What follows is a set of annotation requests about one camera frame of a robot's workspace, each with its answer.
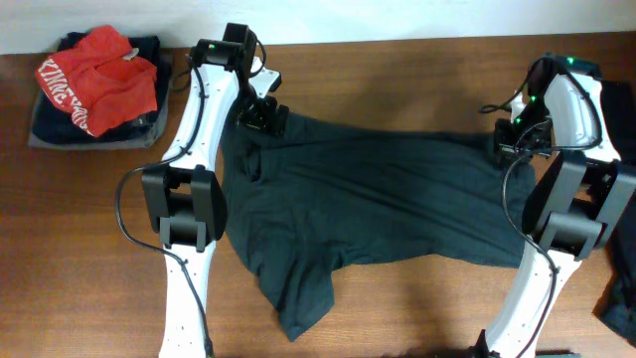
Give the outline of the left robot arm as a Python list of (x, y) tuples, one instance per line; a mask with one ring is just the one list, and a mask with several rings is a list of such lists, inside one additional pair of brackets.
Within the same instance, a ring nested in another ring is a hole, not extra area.
[(284, 129), (289, 110), (273, 97), (281, 75), (265, 68), (263, 48), (247, 25), (229, 23), (221, 40), (200, 40), (190, 52), (190, 87), (179, 127), (161, 161), (141, 172), (167, 299), (162, 357), (211, 357), (206, 319), (213, 254), (228, 219), (216, 176), (224, 128), (241, 125), (269, 135)]

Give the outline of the dark green t-shirt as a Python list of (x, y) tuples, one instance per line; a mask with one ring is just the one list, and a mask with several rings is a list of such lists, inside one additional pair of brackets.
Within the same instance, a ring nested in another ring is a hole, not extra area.
[(534, 168), (486, 133), (378, 131), (291, 114), (279, 136), (227, 124), (226, 231), (289, 340), (334, 306), (350, 265), (438, 255), (514, 268)]

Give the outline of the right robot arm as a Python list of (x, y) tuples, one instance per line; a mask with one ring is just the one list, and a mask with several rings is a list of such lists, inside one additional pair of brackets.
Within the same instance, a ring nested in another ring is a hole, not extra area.
[(536, 156), (551, 159), (520, 221), (524, 241), (512, 288), (469, 357), (535, 357), (557, 297), (583, 260), (603, 248), (635, 196), (635, 96), (625, 82), (603, 78), (599, 65), (546, 53), (522, 84), (480, 113), (509, 112), (494, 129), (494, 153), (507, 170), (502, 208), (509, 208), (513, 171)]

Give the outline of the black garment white logo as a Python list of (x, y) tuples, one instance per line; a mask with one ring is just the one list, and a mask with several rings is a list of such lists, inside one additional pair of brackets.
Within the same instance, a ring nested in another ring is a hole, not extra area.
[(635, 91), (629, 83), (604, 81), (601, 108), (610, 141), (620, 156), (618, 194), (621, 211), (609, 254), (613, 276), (598, 318), (614, 333), (635, 344)]

